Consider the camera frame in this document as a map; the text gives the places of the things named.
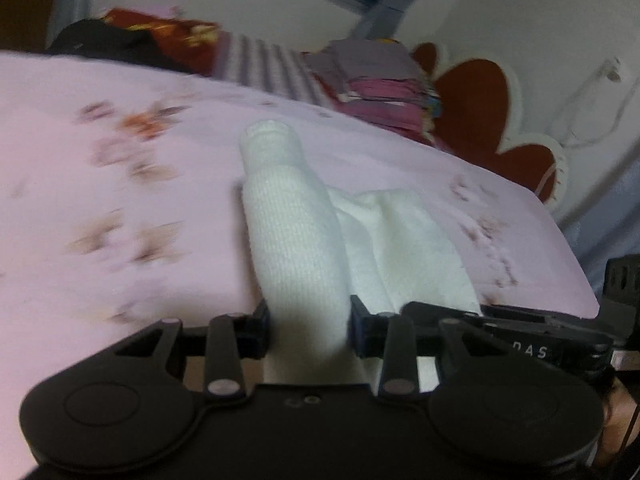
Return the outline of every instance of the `striped fabric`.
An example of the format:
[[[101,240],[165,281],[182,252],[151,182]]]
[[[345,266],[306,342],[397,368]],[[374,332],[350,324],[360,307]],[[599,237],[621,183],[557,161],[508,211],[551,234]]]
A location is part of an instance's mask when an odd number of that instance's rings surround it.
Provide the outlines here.
[[[244,34],[220,34],[212,78],[292,101],[334,108],[331,99],[306,68],[302,54]]]

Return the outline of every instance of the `bed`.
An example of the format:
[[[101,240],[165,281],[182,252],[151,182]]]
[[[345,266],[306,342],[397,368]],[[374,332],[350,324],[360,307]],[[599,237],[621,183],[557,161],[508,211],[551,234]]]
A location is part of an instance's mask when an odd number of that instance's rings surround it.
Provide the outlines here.
[[[258,120],[291,126],[329,186],[416,191],[458,250],[480,303],[598,313],[536,196],[447,153],[324,107],[199,76],[14,54],[0,54],[0,73],[3,478],[34,465],[17,422],[34,384],[157,318],[197,325],[254,309],[260,291],[239,198],[238,139]],[[96,121],[79,116],[91,104],[114,113],[103,110],[107,116]],[[96,142],[122,126],[123,115],[145,110],[171,117],[154,140],[153,163],[136,174],[96,164]],[[172,226],[162,249],[170,246],[175,263],[120,272],[117,258],[78,255],[73,249],[87,242],[88,222],[114,211],[142,231]],[[465,227],[469,218],[494,222],[508,266],[478,248]],[[145,304],[135,320],[119,315],[127,301]]]

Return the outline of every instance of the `mattress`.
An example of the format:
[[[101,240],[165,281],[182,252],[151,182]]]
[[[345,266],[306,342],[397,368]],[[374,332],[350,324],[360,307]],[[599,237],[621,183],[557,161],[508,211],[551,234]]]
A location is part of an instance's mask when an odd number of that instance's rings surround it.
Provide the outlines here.
[[[255,307],[238,140],[258,120],[295,129],[329,186],[415,190],[456,246],[481,303],[598,312],[533,193],[429,146],[314,104],[199,76],[14,54],[0,54],[0,73],[2,478],[34,465],[17,413],[37,382],[158,318],[196,325]],[[104,117],[79,114],[98,103]],[[153,161],[133,171],[96,159],[142,112],[168,117],[149,141]],[[113,222],[109,215],[122,224],[118,250],[87,251],[91,229]],[[497,253],[479,243],[474,225],[499,242]],[[132,243],[150,233],[163,240],[157,258]],[[132,304],[132,312],[123,310]]]

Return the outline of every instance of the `gray folded cloth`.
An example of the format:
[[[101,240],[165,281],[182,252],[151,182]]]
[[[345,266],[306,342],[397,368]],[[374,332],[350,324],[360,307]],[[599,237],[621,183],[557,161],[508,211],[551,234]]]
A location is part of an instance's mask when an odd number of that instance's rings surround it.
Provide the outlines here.
[[[318,54],[308,54],[306,63],[338,93],[348,91],[354,79],[415,79],[428,85],[420,66],[400,43],[373,40],[337,40]]]

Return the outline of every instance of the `flower-shaped headboard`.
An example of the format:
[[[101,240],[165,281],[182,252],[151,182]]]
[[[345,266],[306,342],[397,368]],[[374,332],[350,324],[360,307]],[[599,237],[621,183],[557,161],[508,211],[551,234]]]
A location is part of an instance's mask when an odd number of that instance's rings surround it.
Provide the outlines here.
[[[513,71],[486,55],[448,63],[446,50],[434,43],[420,44],[413,56],[433,78],[442,102],[433,143],[527,187],[555,209],[566,191],[566,156],[555,139],[520,132],[522,94]]]

